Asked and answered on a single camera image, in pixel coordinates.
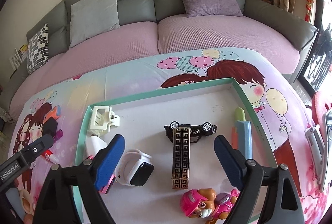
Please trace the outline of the left hand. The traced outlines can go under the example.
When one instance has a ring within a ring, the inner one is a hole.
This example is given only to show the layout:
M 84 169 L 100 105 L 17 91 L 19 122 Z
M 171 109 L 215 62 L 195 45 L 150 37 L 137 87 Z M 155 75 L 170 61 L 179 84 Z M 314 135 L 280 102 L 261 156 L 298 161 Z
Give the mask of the left hand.
M 32 224 L 33 217 L 34 217 L 33 198 L 26 189 L 21 189 L 21 190 L 19 190 L 18 193 L 20 195 L 20 202 L 21 202 L 22 208 L 25 212 L 25 215 L 23 218 L 23 223 Z

